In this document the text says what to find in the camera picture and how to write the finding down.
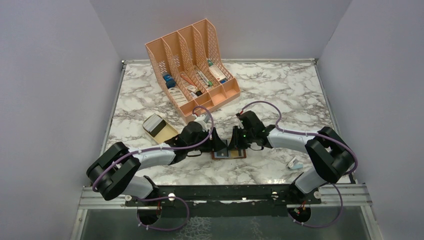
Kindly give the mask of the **gold credit card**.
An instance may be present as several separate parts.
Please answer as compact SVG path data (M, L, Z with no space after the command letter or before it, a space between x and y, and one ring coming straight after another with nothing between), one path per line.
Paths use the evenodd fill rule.
M245 157L245 152L243 150L232 150L230 153L233 159L239 159L239 158Z

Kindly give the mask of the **black credit card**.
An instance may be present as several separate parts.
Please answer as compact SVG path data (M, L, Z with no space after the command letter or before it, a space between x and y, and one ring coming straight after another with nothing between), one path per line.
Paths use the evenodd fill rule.
M229 158L230 157L229 151L227 149L221 149L220 151L217 151L215 153L215 157L217 159L226 159L226 158Z

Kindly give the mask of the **brown leather card holder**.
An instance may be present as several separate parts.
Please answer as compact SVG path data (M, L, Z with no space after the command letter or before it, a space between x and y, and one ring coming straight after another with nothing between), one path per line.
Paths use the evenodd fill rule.
M246 150L228 150L222 149L218 152L212 152L211 158L213 160L226 160L226 159L245 159L247 158Z

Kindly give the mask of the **stack of credit cards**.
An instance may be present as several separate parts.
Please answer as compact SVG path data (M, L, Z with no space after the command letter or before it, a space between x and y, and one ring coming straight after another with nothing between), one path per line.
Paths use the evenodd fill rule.
M143 122L142 127L150 136L155 137L166 124L161 116L154 113Z

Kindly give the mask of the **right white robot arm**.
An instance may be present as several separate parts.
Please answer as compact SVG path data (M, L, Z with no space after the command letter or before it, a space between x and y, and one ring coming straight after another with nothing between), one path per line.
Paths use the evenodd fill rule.
M306 200L319 186L337 183L355 164L346 143L330 127L296 134L293 130L279 130L275 124L265 126L250 110L236 116L242 127L233 127L230 150L245 150L256 144L261 150L282 148L308 154L313 167L296 178L288 190L289 199L296 204Z

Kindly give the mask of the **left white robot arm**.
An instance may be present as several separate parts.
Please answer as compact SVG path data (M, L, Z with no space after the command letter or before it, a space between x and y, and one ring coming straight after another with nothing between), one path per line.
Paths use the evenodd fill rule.
M192 151L218 152L226 147L215 127L206 130L203 121L191 121L181 133L156 146L130 150L123 142L114 143L87 169L86 175L92 181L92 190L106 201L129 195L149 206L157 200L158 187L150 177L137 177L136 172L179 163Z

